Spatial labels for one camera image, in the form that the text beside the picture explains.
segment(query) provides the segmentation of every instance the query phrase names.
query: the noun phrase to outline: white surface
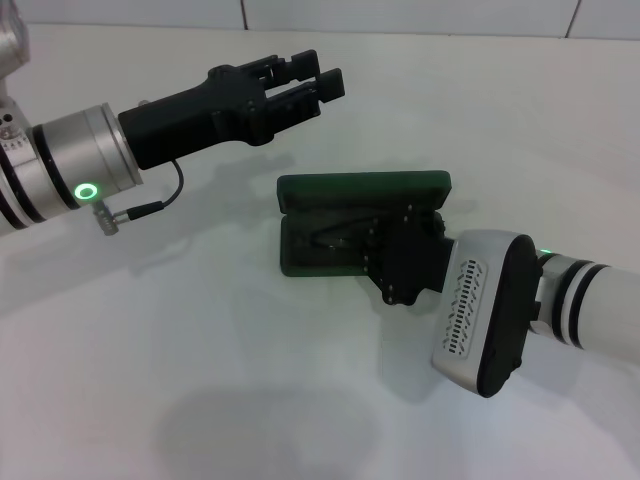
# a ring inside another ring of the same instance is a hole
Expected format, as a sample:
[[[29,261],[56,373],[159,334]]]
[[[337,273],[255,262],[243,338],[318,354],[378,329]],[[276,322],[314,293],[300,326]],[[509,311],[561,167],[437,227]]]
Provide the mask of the white surface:
[[[38,26],[34,122],[315,47],[347,96],[260,149],[184,159],[165,212],[0,241],[0,474],[24,479],[640,478],[640,373],[546,338],[490,400],[429,366],[436,298],[278,270],[285,173],[446,169],[452,234],[640,272],[640,44]],[[167,196],[170,166],[110,204]]]
[[[243,28],[240,0],[16,0],[27,22]]]
[[[638,0],[582,0],[572,38],[640,40]]]
[[[564,37],[577,0],[245,0],[251,30]]]

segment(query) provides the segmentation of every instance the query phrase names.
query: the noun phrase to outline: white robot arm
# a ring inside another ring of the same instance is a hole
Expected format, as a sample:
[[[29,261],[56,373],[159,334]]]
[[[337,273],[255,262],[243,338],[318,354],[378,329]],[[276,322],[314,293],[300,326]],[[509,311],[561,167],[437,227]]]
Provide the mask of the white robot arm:
[[[454,243],[433,365],[482,396],[522,363],[527,330],[640,364],[640,275],[536,252],[529,237],[467,231]]]

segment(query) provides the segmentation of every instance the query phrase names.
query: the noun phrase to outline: green led ring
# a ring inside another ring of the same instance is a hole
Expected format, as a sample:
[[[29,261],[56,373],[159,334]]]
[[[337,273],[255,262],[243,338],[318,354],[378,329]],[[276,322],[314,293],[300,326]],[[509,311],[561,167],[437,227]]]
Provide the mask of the green led ring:
[[[81,183],[76,187],[73,194],[80,200],[91,200],[98,194],[98,187],[92,183]]]

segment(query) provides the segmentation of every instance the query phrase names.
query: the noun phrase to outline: black mount bracket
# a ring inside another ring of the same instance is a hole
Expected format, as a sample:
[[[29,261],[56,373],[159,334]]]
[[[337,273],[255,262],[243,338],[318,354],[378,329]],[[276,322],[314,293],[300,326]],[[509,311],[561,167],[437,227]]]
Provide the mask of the black mount bracket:
[[[281,177],[282,272],[367,275],[389,305],[441,292],[453,241],[436,210],[450,190],[441,171]]]

